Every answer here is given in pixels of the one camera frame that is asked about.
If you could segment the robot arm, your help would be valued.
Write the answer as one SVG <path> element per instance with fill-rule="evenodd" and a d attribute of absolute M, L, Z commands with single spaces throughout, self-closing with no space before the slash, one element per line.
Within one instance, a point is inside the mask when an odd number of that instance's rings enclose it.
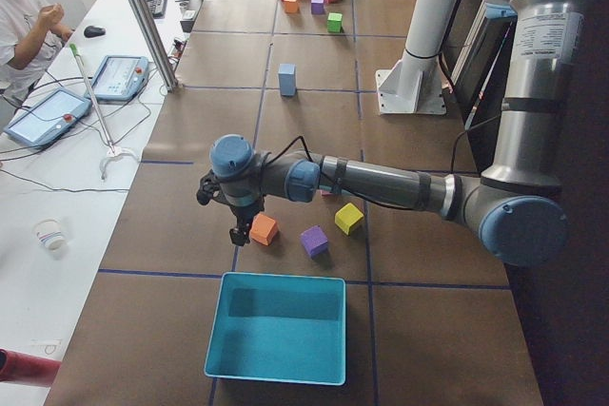
<path fill-rule="evenodd" d="M 200 204 L 230 208 L 231 241 L 244 245 L 266 196 L 309 202 L 318 190 L 350 194 L 381 206 L 429 211 L 475 232 L 501 261 L 532 266 L 556 256 L 568 222 L 552 172 L 560 118 L 584 15 L 595 0 L 485 0 L 490 18 L 514 18 L 516 30 L 501 105 L 493 163 L 480 177 L 348 161 L 307 150 L 257 152 L 229 134 L 210 149 Z"/>

